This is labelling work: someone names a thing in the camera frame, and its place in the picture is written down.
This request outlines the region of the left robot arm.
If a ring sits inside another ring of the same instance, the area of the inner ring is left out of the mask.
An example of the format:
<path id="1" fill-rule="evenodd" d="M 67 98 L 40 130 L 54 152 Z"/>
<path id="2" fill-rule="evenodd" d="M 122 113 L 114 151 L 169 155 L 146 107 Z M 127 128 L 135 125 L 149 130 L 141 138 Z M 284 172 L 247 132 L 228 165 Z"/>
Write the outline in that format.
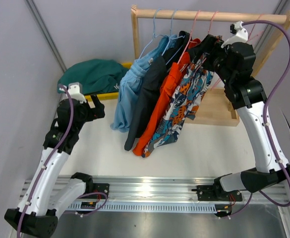
<path id="1" fill-rule="evenodd" d="M 105 106 L 97 95 L 87 100 L 62 100 L 57 108 L 50 131 L 46 134 L 43 151 L 35 175 L 17 208 L 7 209 L 4 219 L 17 231 L 37 238 L 50 238 L 58 220 L 77 198 L 91 195 L 107 198 L 95 189 L 92 176 L 80 172 L 73 174 L 68 184 L 52 196 L 59 173 L 79 140 L 79 133 L 87 122 L 102 119 Z"/>

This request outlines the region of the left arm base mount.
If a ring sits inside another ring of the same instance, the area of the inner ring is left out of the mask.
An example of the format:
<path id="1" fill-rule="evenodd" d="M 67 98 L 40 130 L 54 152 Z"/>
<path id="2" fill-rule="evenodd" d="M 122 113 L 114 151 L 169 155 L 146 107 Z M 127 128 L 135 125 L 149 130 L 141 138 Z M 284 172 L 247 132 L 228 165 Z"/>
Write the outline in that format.
<path id="1" fill-rule="evenodd" d="M 106 195 L 109 195 L 109 191 L 110 191 L 109 183 L 95 183 L 93 190 L 91 192 L 92 193 L 101 192 L 101 193 L 105 193 Z M 98 199 L 104 199 L 105 197 L 101 194 L 94 194 L 94 195 L 89 195 L 86 198 L 98 200 Z"/>

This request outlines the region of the patterned colourful shorts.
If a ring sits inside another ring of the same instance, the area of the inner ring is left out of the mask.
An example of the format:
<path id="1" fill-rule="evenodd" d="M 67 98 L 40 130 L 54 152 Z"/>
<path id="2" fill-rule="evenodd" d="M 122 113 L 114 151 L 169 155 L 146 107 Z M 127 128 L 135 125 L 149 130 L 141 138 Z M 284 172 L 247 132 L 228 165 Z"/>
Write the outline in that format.
<path id="1" fill-rule="evenodd" d="M 158 127 L 147 144 L 140 148 L 140 152 L 133 151 L 136 155 L 145 158 L 157 147 L 177 142 L 185 119 L 195 119 L 195 114 L 214 76 L 212 71 L 202 66 L 207 56 L 207 53 L 203 53 L 187 68 L 179 86 L 175 88 Z"/>

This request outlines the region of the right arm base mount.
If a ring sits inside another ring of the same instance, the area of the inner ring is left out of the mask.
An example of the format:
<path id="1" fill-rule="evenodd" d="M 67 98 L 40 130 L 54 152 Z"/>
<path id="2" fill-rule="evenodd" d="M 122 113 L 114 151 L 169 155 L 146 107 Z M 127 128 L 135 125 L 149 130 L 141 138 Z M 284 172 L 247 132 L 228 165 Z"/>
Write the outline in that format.
<path id="1" fill-rule="evenodd" d="M 197 185 L 191 190 L 197 194 L 199 201 L 237 201 L 243 200 L 239 190 L 226 192 L 217 185 Z"/>

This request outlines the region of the dark green shorts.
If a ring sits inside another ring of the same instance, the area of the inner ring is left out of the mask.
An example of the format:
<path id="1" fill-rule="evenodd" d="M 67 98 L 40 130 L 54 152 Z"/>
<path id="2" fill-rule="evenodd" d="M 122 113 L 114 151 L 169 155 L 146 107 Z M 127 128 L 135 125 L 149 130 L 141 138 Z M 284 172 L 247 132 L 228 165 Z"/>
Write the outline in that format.
<path id="1" fill-rule="evenodd" d="M 128 68 L 115 60 L 91 59 L 71 66 L 58 80 L 58 84 L 67 86 L 80 83 L 82 93 L 113 93 L 119 91 L 122 78 Z"/>

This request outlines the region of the pink hanger patterned shorts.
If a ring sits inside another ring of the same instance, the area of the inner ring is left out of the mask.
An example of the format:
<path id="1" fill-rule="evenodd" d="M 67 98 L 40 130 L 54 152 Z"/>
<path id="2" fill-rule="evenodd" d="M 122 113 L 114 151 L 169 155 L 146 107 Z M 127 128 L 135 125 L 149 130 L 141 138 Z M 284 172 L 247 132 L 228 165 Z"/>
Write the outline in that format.
<path id="1" fill-rule="evenodd" d="M 207 32 L 207 36 L 203 39 L 203 41 L 199 45 L 197 45 L 196 47 L 194 47 L 192 49 L 192 53 L 193 53 L 192 62 L 193 63 L 197 63 L 198 60 L 201 58 L 201 56 L 203 56 L 204 53 L 209 54 L 211 52 L 211 50 L 213 49 L 214 44 L 218 40 L 217 37 L 210 34 L 212 23 L 213 23 L 213 20 L 214 20 L 217 13 L 218 13 L 218 11 L 214 12 L 214 14 L 212 15 L 212 18 L 210 20 L 209 29 Z"/>

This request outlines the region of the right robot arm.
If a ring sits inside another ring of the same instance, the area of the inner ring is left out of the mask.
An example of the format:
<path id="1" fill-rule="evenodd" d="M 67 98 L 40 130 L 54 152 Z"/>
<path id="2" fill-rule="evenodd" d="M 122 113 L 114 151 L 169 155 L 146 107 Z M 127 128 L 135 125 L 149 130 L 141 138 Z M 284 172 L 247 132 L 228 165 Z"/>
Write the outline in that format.
<path id="1" fill-rule="evenodd" d="M 284 156 L 270 124 L 268 104 L 262 84 L 252 77 L 256 54 L 251 45 L 235 42 L 223 46 L 223 40 L 207 35 L 189 50 L 202 67 L 216 73 L 225 85 L 225 95 L 237 111 L 246 129 L 255 158 L 255 167 L 214 179 L 213 196 L 224 200 L 231 192 L 262 191 L 290 179 L 290 163 Z"/>

